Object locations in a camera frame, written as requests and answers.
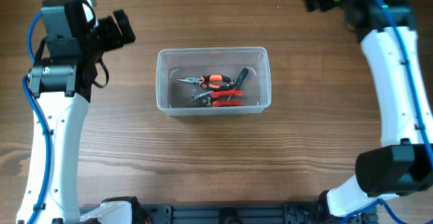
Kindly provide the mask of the orange black needle-nose pliers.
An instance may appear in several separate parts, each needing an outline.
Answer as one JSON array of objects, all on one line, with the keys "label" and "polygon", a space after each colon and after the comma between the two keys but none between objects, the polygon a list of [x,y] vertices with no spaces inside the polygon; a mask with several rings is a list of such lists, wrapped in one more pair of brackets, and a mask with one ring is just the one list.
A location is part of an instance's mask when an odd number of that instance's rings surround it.
[{"label": "orange black needle-nose pliers", "polygon": [[203,89],[208,89],[211,91],[231,90],[235,84],[235,80],[220,74],[211,74],[201,77],[188,77],[185,79],[178,79],[178,81],[198,85]]}]

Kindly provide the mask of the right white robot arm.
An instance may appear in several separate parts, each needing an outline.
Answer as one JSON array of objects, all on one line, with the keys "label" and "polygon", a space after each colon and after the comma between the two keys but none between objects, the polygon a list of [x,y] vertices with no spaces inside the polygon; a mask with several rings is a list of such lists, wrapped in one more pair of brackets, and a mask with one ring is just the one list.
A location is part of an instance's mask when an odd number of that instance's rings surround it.
[{"label": "right white robot arm", "polygon": [[386,200],[432,186],[432,111],[407,0],[304,0],[309,11],[340,7],[354,29],[377,93],[381,146],[360,154],[355,174],[325,192],[327,214],[347,220]]}]

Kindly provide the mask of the black red screwdriver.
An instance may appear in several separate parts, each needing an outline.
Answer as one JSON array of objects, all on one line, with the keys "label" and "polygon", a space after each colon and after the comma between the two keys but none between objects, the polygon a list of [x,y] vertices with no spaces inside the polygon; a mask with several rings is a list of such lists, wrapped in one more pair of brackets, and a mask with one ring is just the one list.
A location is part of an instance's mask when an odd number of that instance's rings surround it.
[{"label": "black red screwdriver", "polygon": [[248,68],[243,68],[240,72],[238,78],[235,80],[235,84],[233,86],[233,90],[238,90],[240,85],[243,83],[243,81],[246,79],[248,75]]}]

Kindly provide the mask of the red handled cutters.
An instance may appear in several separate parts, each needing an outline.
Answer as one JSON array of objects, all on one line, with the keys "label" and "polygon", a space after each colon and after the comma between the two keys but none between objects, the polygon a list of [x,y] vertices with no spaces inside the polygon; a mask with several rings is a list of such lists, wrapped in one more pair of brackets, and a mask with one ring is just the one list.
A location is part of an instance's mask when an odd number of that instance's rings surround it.
[{"label": "red handled cutters", "polygon": [[239,90],[225,90],[225,91],[208,91],[210,97],[206,99],[201,99],[199,101],[193,102],[195,107],[236,107],[243,106],[244,104],[239,101],[232,101],[232,97],[241,97],[243,92]]}]

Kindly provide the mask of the clear plastic container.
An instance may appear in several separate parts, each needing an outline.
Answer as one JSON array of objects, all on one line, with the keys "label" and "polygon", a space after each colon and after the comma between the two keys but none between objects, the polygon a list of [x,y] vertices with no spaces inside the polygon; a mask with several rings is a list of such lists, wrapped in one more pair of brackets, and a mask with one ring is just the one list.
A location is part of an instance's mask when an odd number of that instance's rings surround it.
[{"label": "clear plastic container", "polygon": [[252,114],[271,105],[271,71],[263,47],[163,49],[156,103],[169,116]]}]

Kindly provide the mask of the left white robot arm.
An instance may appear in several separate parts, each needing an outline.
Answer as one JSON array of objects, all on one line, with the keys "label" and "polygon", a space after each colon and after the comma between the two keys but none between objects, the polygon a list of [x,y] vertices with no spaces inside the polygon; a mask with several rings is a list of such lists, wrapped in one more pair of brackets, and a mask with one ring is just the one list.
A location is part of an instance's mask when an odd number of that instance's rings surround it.
[{"label": "left white robot arm", "polygon": [[124,11],[107,18],[83,10],[71,14],[44,9],[36,15],[47,36],[30,49],[32,68],[22,79],[34,113],[34,134],[26,192],[18,223],[80,223],[78,153],[83,123],[105,70],[105,52],[134,42]]}]

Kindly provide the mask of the silver socket wrench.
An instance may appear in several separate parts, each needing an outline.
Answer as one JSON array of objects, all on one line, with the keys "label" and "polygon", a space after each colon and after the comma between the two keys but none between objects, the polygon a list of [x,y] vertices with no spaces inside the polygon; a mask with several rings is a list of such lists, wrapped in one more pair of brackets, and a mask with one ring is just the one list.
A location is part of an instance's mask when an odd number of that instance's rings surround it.
[{"label": "silver socket wrench", "polygon": [[206,99],[206,98],[209,98],[210,97],[210,94],[209,93],[202,93],[202,94],[198,94],[198,95],[193,95],[192,97],[191,97],[191,100],[193,101],[193,102],[196,102],[196,101],[199,101],[199,100],[201,100],[201,99]]}]

